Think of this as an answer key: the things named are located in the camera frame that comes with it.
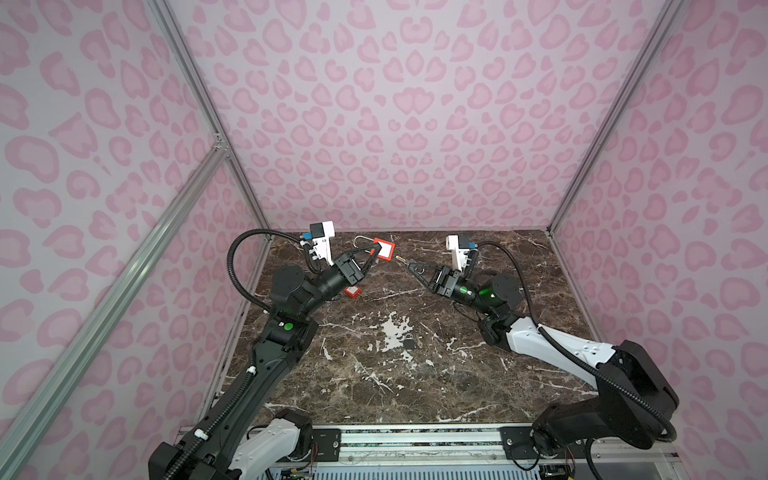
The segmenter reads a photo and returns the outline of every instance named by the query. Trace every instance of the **wire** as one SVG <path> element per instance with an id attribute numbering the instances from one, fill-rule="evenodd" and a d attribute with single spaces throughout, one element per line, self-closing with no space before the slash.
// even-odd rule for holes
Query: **wire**
<path id="1" fill-rule="evenodd" d="M 472 277 L 472 271 L 475 269 L 475 265 L 477 265 L 478 257 L 480 256 L 480 252 L 477 251 L 477 249 L 473 248 L 472 250 L 467 253 L 467 265 L 464 268 L 464 273 L 462 273 L 462 276 L 466 278 L 467 280 Z"/>
<path id="2" fill-rule="evenodd" d="M 652 417 L 654 417 L 654 419 L 656 419 L 656 421 L 659 422 L 661 426 L 664 427 L 665 430 L 667 430 L 667 433 L 659 435 L 656 438 L 656 440 L 658 440 L 659 442 L 673 442 L 677 438 L 677 430 L 674 428 L 674 425 L 672 425 L 672 422 L 670 422 L 667 417 L 662 415 L 661 412 L 656 410 L 656 408 L 653 405 L 646 402 L 645 399 L 643 399 L 642 397 L 636 395 L 634 392 L 631 392 L 625 387 L 619 385 L 612 378 L 603 374 L 603 372 L 594 368 L 592 365 L 589 365 L 584 360 L 576 357 L 576 355 L 569 352 L 565 347 L 563 347 L 560 343 L 558 343 L 557 340 L 553 339 L 545 328 L 543 328 L 542 326 L 539 326 L 538 316 L 533 307 L 533 300 L 531 300 L 531 293 L 528 291 L 528 284 L 525 282 L 525 278 L 523 277 L 522 269 L 520 268 L 518 261 L 515 260 L 515 258 L 509 252 L 509 250 L 507 250 L 507 248 L 500 243 L 493 242 L 490 240 L 486 240 L 484 242 L 478 243 L 478 247 L 483 247 L 484 245 L 491 245 L 500 249 L 512 261 L 512 264 L 515 266 L 515 270 L 517 270 L 518 272 L 518 278 L 520 279 L 520 284 L 523 287 L 523 294 L 525 295 L 525 302 L 528 304 L 528 310 L 531 315 L 531 321 L 536 326 L 541 336 L 543 336 L 547 340 L 547 342 L 549 342 L 549 344 L 552 345 L 557 351 L 559 351 L 565 358 L 571 360 L 577 366 L 579 366 L 580 368 L 585 370 L 587 373 L 592 375 L 595 379 L 598 379 L 606 383 L 607 385 L 609 385 L 611 388 L 617 390 L 619 393 L 621 393 L 621 395 L 625 396 L 632 402 L 636 403 L 637 406 L 641 407 L 643 410 L 648 412 Z"/>
<path id="3" fill-rule="evenodd" d="M 481 320 L 480 316 L 478 316 L 477 318 L 472 318 L 472 317 L 470 317 L 469 315 L 467 315 L 465 312 L 462 312 L 461 310 L 459 310 L 459 309 L 458 309 L 458 304 L 457 304 L 456 302 L 452 302 L 452 305 L 453 305 L 453 309 L 454 309 L 454 310 L 455 310 L 455 311 L 456 311 L 456 312 L 457 312 L 459 315 L 461 315 L 461 316 L 465 317 L 466 319 L 469 319 L 469 320 L 471 320 L 472 322 L 479 322 L 479 321 Z"/>
<path id="4" fill-rule="evenodd" d="M 600 476 L 600 472 L 598 472 L 598 467 L 594 466 L 594 460 L 592 459 L 593 443 L 594 443 L 594 439 L 588 439 L 587 442 L 584 443 L 584 456 L 587 457 L 587 465 L 589 465 L 589 469 L 592 472 L 594 479 L 603 480 L 603 477 Z"/>
<path id="5" fill-rule="evenodd" d="M 566 467 L 568 466 L 568 456 L 569 455 L 571 456 L 571 461 L 573 462 L 572 463 L 573 466 L 571 467 L 571 477 L 575 477 L 576 476 L 576 457 L 574 456 L 574 453 L 571 451 L 571 447 L 566 446 L 565 451 L 563 453 L 565 457 Z"/>
<path id="6" fill-rule="evenodd" d="M 304 460 L 306 460 L 307 457 L 310 456 L 311 453 L 312 453 L 312 445 L 310 444 L 310 449 L 306 451 L 306 453 L 302 458 L 291 458 L 288 455 L 286 455 L 286 458 L 288 458 L 291 462 L 303 462 Z M 308 465 L 309 463 L 304 465 L 302 469 L 306 468 Z"/>
<path id="7" fill-rule="evenodd" d="M 514 452 L 514 451 L 515 451 L 515 447 L 519 447 L 519 446 L 521 446 L 521 445 L 527 445 L 527 443 L 524 443 L 524 442 L 513 443 L 513 444 L 510 446 L 510 452 Z M 539 460 L 541 460 L 541 453 L 540 453 L 538 450 L 536 450 L 536 448 L 534 448 L 534 450 L 536 451 L 536 460 L 533 462 L 533 464 L 532 464 L 532 465 L 529 465 L 529 466 L 527 466 L 527 467 L 523 467 L 523 466 L 521 466 L 521 465 L 518 463 L 518 461 L 517 461 L 517 460 L 515 460 L 515 457 L 514 457 L 514 456 L 510 455 L 510 456 L 512 457 L 512 463 L 514 463 L 514 464 L 515 464 L 515 466 L 516 466 L 517 468 L 521 469 L 523 472 L 530 472 L 531 470 L 533 470 L 534 468 L 536 468 L 536 465 L 538 465 L 538 461 L 539 461 Z"/>
<path id="8" fill-rule="evenodd" d="M 312 471 L 312 465 L 315 463 L 315 459 L 317 458 L 317 454 L 320 451 L 320 445 L 317 443 L 313 443 L 313 450 L 312 450 L 312 460 L 310 460 L 310 476 L 315 476 L 315 473 L 317 473 L 317 465 L 315 465 L 315 472 Z"/>
<path id="9" fill-rule="evenodd" d="M 269 426 L 269 425 L 267 425 L 267 424 L 265 424 L 265 423 L 260 423 L 259 425 L 252 425 L 252 426 L 251 426 L 251 427 L 248 429 L 248 431 L 247 431 L 247 432 L 245 432 L 245 439 L 246 439 L 246 440 L 250 440 L 250 433 L 251 433 L 253 430 L 255 430 L 255 429 L 264 429 L 264 428 L 266 428 L 266 427 L 268 427 L 268 426 Z"/>
<path id="10" fill-rule="evenodd" d="M 256 228 L 253 230 L 242 232 L 240 235 L 237 236 L 237 238 L 230 245 L 230 250 L 227 252 L 227 273 L 229 274 L 230 280 L 232 281 L 232 284 L 235 286 L 235 289 L 240 293 L 240 295 L 245 297 L 245 299 L 251 302 L 253 305 L 256 305 L 264 310 L 270 310 L 272 307 L 267 303 L 257 299 L 248 290 L 246 290 L 243 284 L 240 283 L 240 280 L 238 280 L 237 275 L 235 274 L 235 266 L 234 266 L 235 252 L 237 252 L 237 248 L 240 246 L 243 240 L 245 240 L 248 237 L 252 237 L 253 235 L 274 235 L 275 237 L 282 237 L 298 244 L 301 244 L 302 240 L 300 238 L 296 238 L 293 235 L 289 235 L 288 233 L 281 232 L 279 230 L 271 230 L 269 228 Z M 308 243 L 306 242 L 304 243 L 303 250 L 304 250 L 304 261 L 306 262 L 307 268 L 309 268 L 310 272 L 312 273 L 315 273 L 315 274 L 320 273 L 322 270 L 312 260 L 312 257 L 310 255 L 310 247 Z"/>
<path id="11" fill-rule="evenodd" d="M 366 260 L 366 262 L 360 267 L 360 271 L 363 275 L 366 275 L 369 270 L 371 270 L 371 267 L 373 266 L 373 262 L 379 259 L 379 252 L 382 251 L 382 244 L 379 242 L 374 243 L 371 247 L 371 252 Z"/>

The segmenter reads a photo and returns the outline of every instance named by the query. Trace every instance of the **pink spot pattern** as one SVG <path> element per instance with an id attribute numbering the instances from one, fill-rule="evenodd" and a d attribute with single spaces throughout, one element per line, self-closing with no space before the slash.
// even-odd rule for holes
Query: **pink spot pattern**
<path id="1" fill-rule="evenodd" d="M 68 400 L 55 423 L 60 426 L 32 456 L 30 465 L 40 478 L 66 472 L 143 478 L 154 445 L 172 442 L 180 426 L 197 421 L 240 305 L 223 261 L 234 237 L 255 227 L 229 167 L 222 165 Z M 190 251 L 191 238 L 199 244 L 196 253 Z M 243 278 L 253 269 L 261 241 L 248 240 L 238 251 L 235 267 Z M 208 249 L 214 254 L 206 260 L 200 251 Z M 192 290 L 202 271 L 209 279 L 205 291 L 196 292 L 192 303 L 180 301 L 177 294 Z M 24 308 L 15 316 L 27 313 Z M 66 336 L 71 315 L 59 313 L 61 325 L 48 336 Z M 48 360 L 30 365 L 20 375 L 25 388 L 8 400 L 31 395 L 51 366 Z M 83 455 L 76 462 L 68 459 L 65 453 L 80 446 Z"/>
<path id="2" fill-rule="evenodd" d="M 286 230 L 547 225 L 663 4 L 257 3 L 171 2 Z"/>
<path id="3" fill-rule="evenodd" d="M 0 425 L 5 427 L 213 138 L 201 127 L 189 87 L 141 0 L 22 0 L 4 2 L 0 12 Z M 227 211 L 238 198 L 231 190 Z M 159 318 L 155 307 L 142 313 L 150 310 Z M 137 336 L 141 329 L 133 331 Z M 82 393 L 59 422 L 68 429 L 49 432 L 42 447 L 48 460 L 38 454 L 32 461 L 39 478 L 110 476 L 108 468 L 96 474 L 96 467 L 105 462 L 109 467 L 115 458 L 92 449 L 116 413 L 126 411 L 116 375 L 125 378 L 128 371 L 139 377 L 135 364 L 120 370 L 124 355 L 116 352 L 100 356 L 84 378 Z M 212 362 L 217 352 L 208 352 L 205 361 Z M 169 431 L 166 425 L 166 438 Z M 136 448 L 144 451 L 143 445 Z M 135 455 L 121 457 L 114 471 L 122 475 Z"/>
<path id="4" fill-rule="evenodd" d="M 674 382 L 690 478 L 768 468 L 763 4 L 691 2 L 556 234 L 608 340 Z M 584 241 L 598 232 L 609 248 Z"/>

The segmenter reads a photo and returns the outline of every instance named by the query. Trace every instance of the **black corrugated cable conduit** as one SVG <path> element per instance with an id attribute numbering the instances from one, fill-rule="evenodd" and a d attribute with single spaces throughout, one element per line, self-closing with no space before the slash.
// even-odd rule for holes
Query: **black corrugated cable conduit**
<path id="1" fill-rule="evenodd" d="M 467 253 L 467 267 L 464 269 L 464 278 L 469 280 L 472 278 L 472 271 L 475 269 L 475 265 L 478 263 L 478 257 L 480 252 L 477 249 L 472 249 Z"/>
<path id="2" fill-rule="evenodd" d="M 594 439 L 588 439 L 587 442 L 584 443 L 584 457 L 587 459 L 587 465 L 594 476 L 594 480 L 603 480 L 603 477 L 600 476 L 600 472 L 598 472 L 598 467 L 594 466 L 594 460 L 592 458 L 593 443 Z"/>
<path id="3" fill-rule="evenodd" d="M 240 295 L 242 295 L 246 300 L 264 310 L 269 310 L 271 307 L 267 303 L 256 298 L 251 292 L 246 290 L 243 284 L 240 283 L 240 281 L 237 279 L 237 274 L 235 273 L 235 252 L 237 252 L 237 248 L 240 246 L 243 240 L 248 237 L 252 237 L 253 235 L 274 235 L 275 237 L 282 237 L 298 244 L 302 243 L 302 239 L 296 238 L 293 235 L 289 235 L 288 233 L 281 232 L 279 230 L 271 230 L 269 228 L 256 228 L 254 230 L 242 232 L 230 245 L 230 250 L 227 252 L 227 273 L 230 276 L 232 284 L 235 286 L 235 289 L 237 289 Z M 312 260 L 309 242 L 304 242 L 303 249 L 304 261 L 306 262 L 307 268 L 309 268 L 310 272 L 312 273 L 320 273 L 320 267 L 317 266 L 314 260 Z"/>
<path id="4" fill-rule="evenodd" d="M 248 346 L 248 367 L 246 368 L 250 368 L 251 366 L 255 368 L 256 366 L 256 350 L 253 347 L 253 343 Z M 227 415 L 230 414 L 232 408 L 234 408 L 246 390 L 248 390 L 248 386 L 250 386 L 254 376 L 256 376 L 256 373 L 253 375 L 247 375 L 243 379 L 242 383 L 237 387 L 237 391 L 232 396 L 230 401 L 224 406 L 221 412 L 219 412 L 219 415 L 211 422 L 211 424 L 208 425 L 208 427 L 206 427 L 203 431 L 205 438 L 210 436 L 211 432 L 221 423 L 222 420 L 227 417 Z M 195 454 L 197 449 L 203 445 L 203 442 L 206 441 L 205 438 L 196 437 L 194 442 L 187 445 L 181 456 L 177 458 L 173 465 L 171 465 L 170 468 L 165 472 L 165 475 L 163 475 L 163 480 L 172 480 L 175 478 L 176 475 L 184 468 L 187 462 L 189 462 L 190 458 L 192 458 L 192 455 Z"/>

